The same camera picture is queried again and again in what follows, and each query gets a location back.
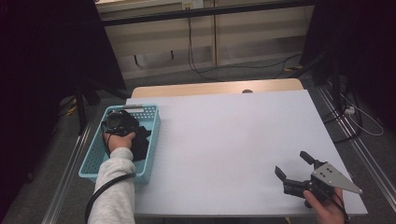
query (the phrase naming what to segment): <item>table surface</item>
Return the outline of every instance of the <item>table surface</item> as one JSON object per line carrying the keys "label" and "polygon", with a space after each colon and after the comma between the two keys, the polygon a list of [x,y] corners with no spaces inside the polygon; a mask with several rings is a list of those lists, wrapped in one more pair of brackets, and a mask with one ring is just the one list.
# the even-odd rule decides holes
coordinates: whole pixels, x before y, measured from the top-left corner
{"label": "table surface", "polygon": [[242,93],[244,90],[253,92],[265,91],[297,91],[303,90],[303,85],[296,78],[252,80],[235,82],[198,83],[169,86],[138,87],[134,89],[132,97],[158,97],[203,95],[217,93]]}
{"label": "table surface", "polygon": [[[230,94],[246,89],[256,93]],[[157,104],[162,119],[150,183],[135,193],[137,216],[313,215],[274,174],[278,165],[309,179],[301,150],[350,178],[297,79],[137,88],[127,104]],[[346,191],[345,200],[350,215],[367,213],[359,195]]]}

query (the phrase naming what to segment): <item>dark background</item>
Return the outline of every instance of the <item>dark background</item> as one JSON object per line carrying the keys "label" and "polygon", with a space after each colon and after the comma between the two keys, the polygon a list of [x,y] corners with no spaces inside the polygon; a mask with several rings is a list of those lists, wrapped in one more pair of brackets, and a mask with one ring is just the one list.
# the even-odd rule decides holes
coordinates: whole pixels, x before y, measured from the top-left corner
{"label": "dark background", "polygon": [[61,99],[77,83],[94,90],[87,78],[125,89],[104,28],[65,25],[99,20],[92,0],[0,0],[0,220],[45,152]]}
{"label": "dark background", "polygon": [[[318,1],[305,40],[301,64],[327,50],[340,75],[373,107],[385,126],[396,129],[396,3],[394,1]],[[332,75],[328,57],[314,67],[316,84]]]}

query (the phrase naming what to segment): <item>white sleeve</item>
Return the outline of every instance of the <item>white sleeve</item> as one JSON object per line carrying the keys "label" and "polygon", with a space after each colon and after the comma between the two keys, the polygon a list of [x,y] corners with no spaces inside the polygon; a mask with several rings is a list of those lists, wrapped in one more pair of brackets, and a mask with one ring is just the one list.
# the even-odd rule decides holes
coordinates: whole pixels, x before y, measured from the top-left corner
{"label": "white sleeve", "polygon": [[[118,176],[133,173],[132,159],[129,148],[116,148],[100,166],[95,191]],[[88,223],[134,223],[134,181],[121,180],[105,190],[93,204]]]}

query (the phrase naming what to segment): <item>basket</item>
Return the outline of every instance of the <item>basket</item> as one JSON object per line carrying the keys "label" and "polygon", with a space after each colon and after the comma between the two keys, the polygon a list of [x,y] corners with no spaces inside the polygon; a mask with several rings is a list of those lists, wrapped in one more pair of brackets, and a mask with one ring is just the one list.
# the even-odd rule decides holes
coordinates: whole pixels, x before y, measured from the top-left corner
{"label": "basket", "polygon": [[[147,185],[151,177],[151,168],[154,161],[155,147],[157,144],[158,132],[160,130],[161,119],[158,113],[158,106],[156,105],[113,105],[107,108],[103,115],[101,122],[105,119],[108,112],[112,110],[125,109],[131,113],[140,123],[140,126],[151,131],[148,137],[148,155],[145,160],[134,161],[134,172],[136,177],[134,182],[138,185]],[[105,146],[101,136],[100,124],[96,130],[96,134],[91,142],[88,153],[85,156],[78,175],[83,178],[88,178],[92,182],[96,182],[100,165],[108,160]]]}

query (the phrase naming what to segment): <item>human hand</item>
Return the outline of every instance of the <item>human hand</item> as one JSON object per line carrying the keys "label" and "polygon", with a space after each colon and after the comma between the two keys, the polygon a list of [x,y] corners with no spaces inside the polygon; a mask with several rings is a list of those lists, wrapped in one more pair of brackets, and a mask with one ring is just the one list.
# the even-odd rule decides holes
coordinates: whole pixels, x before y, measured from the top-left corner
{"label": "human hand", "polygon": [[[318,224],[344,224],[345,217],[344,213],[340,211],[333,203],[329,200],[320,203],[315,195],[311,191],[305,190],[304,197],[311,204],[312,208],[317,212],[317,222]],[[334,188],[334,195],[332,198],[343,206],[341,200],[343,200],[343,191],[339,188]]]}
{"label": "human hand", "polygon": [[136,133],[129,133],[123,137],[105,133],[106,144],[108,145],[108,150],[111,152],[114,151],[117,147],[128,147],[131,149],[132,139],[136,137]]}

